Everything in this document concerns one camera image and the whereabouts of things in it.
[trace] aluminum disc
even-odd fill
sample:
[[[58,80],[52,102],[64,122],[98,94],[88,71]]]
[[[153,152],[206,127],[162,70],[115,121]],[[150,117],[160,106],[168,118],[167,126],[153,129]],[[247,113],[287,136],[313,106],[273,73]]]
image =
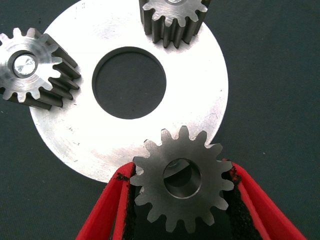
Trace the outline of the aluminum disc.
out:
[[[228,100],[228,74],[221,49],[203,24],[190,45],[179,49],[152,43],[140,20],[139,1],[82,0],[48,27],[50,34],[78,63],[80,90],[63,108],[30,108],[46,145],[66,165],[101,182],[108,182],[134,156],[148,157],[144,141],[161,144],[166,128],[173,137],[182,125],[190,137],[202,130],[210,144],[222,122]],[[120,119],[104,111],[92,87],[94,71],[108,53],[143,51],[158,60],[166,90],[158,107],[137,119]]]

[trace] gear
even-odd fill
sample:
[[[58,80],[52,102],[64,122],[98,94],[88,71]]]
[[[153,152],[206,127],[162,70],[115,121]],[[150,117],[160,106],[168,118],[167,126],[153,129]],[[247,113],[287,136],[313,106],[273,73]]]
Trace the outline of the gear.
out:
[[[162,145],[150,140],[144,145],[150,152],[149,158],[136,156],[133,162],[142,173],[131,177],[134,186],[142,186],[135,203],[138,206],[152,204],[147,219],[156,221],[166,216],[165,228],[173,232],[177,221],[183,220],[189,233],[196,228],[195,218],[201,217],[211,226],[215,221],[210,211],[212,206],[226,210],[228,203],[220,196],[221,191],[230,191],[234,184],[222,179],[222,173],[232,168],[230,161],[217,161],[220,144],[205,146],[207,133],[202,131],[195,140],[190,140],[189,130],[182,126],[178,139],[173,139],[166,129],[161,132]],[[181,163],[188,162],[184,170],[166,178],[167,170],[181,169]]]
[[[29,28],[0,34],[0,94],[5,100],[49,110],[73,99],[77,63],[48,34]]]
[[[141,21],[146,35],[152,34],[154,43],[163,39],[176,48],[181,40],[187,44],[199,32],[211,0],[139,0]]]

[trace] circular hole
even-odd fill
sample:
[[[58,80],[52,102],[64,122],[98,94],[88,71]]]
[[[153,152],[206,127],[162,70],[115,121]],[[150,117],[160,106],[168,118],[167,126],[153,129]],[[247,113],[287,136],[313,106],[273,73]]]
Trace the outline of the circular hole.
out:
[[[96,66],[92,79],[96,101],[120,119],[138,119],[151,113],[162,101],[166,84],[160,62],[137,47],[109,52]]]
[[[178,171],[175,174],[171,174],[175,170],[174,168],[178,169]],[[179,199],[187,199],[194,196],[200,189],[201,174],[192,161],[180,158],[167,165],[163,172],[163,181],[172,196]]]
[[[19,55],[13,62],[13,72],[18,78],[28,78],[36,69],[36,57],[29,53]]]

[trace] dark gray background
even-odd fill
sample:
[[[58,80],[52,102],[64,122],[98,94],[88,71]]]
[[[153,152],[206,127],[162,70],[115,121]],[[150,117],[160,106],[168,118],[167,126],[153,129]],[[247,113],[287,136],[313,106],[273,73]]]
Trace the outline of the dark gray background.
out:
[[[43,32],[75,2],[1,0],[0,32]],[[320,239],[319,1],[213,0],[205,22],[229,74],[214,140],[224,146],[221,156],[246,168],[308,239]],[[59,161],[27,107],[1,99],[0,123],[0,239],[74,239],[105,184]],[[181,226],[165,233],[163,218],[147,223],[146,208],[137,214],[136,239],[231,237],[224,214],[189,236]]]

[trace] steel washer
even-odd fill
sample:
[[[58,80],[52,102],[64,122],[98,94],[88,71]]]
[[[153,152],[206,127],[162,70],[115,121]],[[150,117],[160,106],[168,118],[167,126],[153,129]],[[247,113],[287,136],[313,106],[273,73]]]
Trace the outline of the steel washer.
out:
[[[190,138],[208,133],[206,144],[217,133],[228,100],[228,74],[221,49],[203,24],[190,45],[179,49],[152,43],[140,21],[139,2],[133,0],[81,0],[58,16],[45,31],[78,63],[80,90],[63,108],[51,111],[30,108],[34,124],[49,149],[75,171],[108,182],[134,156],[149,157],[146,139],[161,144],[161,129],[173,138],[182,125]],[[148,115],[120,119],[97,103],[92,79],[100,60],[140,51],[159,61],[166,75],[162,102]]]

